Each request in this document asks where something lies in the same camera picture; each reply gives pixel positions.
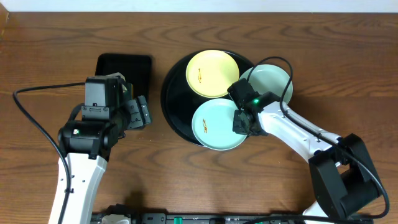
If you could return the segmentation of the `light blue plate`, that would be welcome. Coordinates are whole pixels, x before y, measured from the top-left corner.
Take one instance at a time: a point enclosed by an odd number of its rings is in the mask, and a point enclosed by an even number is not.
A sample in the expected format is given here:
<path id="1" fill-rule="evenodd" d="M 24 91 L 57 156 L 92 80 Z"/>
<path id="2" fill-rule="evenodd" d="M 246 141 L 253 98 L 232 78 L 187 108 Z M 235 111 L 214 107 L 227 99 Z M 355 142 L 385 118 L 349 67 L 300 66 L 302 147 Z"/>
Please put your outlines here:
<path id="1" fill-rule="evenodd" d="M 240 145 L 246 135 L 233 131 L 234 112 L 237 109 L 232 100 L 217 98 L 203 103 L 192 118 L 192 131 L 205 147 L 226 151 Z"/>

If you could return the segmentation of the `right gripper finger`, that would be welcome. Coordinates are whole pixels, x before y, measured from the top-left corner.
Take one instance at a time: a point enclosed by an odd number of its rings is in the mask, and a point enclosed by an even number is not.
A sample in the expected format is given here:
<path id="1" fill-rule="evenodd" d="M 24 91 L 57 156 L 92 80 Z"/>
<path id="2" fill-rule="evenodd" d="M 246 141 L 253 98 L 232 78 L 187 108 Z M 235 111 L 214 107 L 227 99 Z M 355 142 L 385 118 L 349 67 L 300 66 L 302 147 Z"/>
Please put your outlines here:
<path id="1" fill-rule="evenodd" d="M 235 110 L 233 116 L 233 131 L 236 134 L 241 134 L 241 118 L 239 117 L 239 115 L 240 110 Z"/>
<path id="2" fill-rule="evenodd" d="M 250 135 L 250 125 L 251 119 L 250 116 L 244 111 L 239 110 L 239 119 L 240 119 L 240 133 L 245 135 Z"/>

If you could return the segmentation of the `pale green plate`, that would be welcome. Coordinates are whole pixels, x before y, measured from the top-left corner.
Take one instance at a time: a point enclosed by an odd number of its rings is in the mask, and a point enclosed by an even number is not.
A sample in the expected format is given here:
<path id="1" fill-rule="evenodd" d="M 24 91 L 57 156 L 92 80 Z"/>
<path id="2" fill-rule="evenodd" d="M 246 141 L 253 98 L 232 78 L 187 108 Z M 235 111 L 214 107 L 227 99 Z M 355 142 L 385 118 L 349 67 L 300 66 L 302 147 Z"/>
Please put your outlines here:
<path id="1" fill-rule="evenodd" d="M 279 97 L 282 96 L 289 80 L 289 75 L 285 70 L 275 65 L 258 65 L 251 76 L 248 77 L 251 70 L 252 68 L 246 70 L 239 79 L 246 79 L 254 91 L 257 91 L 260 95 L 270 91 Z"/>

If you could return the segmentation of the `yellow green sponge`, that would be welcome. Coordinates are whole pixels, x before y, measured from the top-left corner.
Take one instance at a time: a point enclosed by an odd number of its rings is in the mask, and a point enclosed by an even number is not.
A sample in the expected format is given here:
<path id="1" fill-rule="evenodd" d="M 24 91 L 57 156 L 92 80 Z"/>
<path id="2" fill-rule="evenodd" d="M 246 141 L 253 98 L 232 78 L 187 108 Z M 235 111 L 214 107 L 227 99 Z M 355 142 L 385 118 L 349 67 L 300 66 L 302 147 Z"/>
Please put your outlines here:
<path id="1" fill-rule="evenodd" d="M 134 98 L 134 92 L 133 92 L 133 85 L 129 82 L 126 82 L 126 91 L 124 92 L 124 95 L 126 98 L 129 100 L 132 100 Z"/>

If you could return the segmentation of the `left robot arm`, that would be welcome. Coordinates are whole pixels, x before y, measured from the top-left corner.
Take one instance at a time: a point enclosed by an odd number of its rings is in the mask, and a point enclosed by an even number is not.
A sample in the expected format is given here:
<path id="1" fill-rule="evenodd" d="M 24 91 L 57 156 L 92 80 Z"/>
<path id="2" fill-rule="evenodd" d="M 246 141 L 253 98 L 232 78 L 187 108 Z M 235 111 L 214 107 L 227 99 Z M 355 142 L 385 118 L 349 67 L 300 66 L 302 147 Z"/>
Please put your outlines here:
<path id="1" fill-rule="evenodd" d="M 121 73 L 87 78 L 84 103 L 58 132 L 61 157 L 49 222 L 89 223 L 112 147 L 127 130 L 151 121 L 145 96 L 133 98 Z"/>

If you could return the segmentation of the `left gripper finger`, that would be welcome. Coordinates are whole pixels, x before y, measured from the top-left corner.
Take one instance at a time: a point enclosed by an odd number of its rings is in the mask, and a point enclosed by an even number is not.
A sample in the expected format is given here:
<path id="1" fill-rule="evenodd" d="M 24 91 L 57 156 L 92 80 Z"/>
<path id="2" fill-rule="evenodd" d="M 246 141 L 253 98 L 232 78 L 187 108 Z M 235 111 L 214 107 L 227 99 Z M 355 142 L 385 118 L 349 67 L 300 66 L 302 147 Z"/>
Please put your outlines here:
<path id="1" fill-rule="evenodd" d="M 141 106 L 141 114 L 143 118 L 143 123 L 145 125 L 151 124 L 152 122 L 152 116 L 149 111 L 149 107 L 147 105 L 147 100 L 144 95 L 138 96 L 137 100 Z"/>
<path id="2" fill-rule="evenodd" d="M 128 129 L 142 129 L 144 127 L 144 118 L 141 106 L 137 100 L 130 100 L 128 102 L 128 109 L 131 115 L 131 122 Z"/>

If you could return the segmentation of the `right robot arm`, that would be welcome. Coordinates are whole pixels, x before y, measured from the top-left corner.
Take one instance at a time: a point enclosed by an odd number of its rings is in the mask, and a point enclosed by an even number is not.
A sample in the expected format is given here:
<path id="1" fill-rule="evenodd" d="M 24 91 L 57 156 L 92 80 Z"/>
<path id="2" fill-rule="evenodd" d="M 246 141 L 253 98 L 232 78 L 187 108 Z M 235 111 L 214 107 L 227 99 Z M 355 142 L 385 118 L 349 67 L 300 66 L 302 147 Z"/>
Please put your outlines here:
<path id="1" fill-rule="evenodd" d="M 364 141 L 341 137 L 304 119 L 272 92 L 230 90 L 238 107 L 233 130 L 271 134 L 308 162 L 316 201 L 290 220 L 304 223 L 364 223 L 385 217 L 389 198 Z"/>

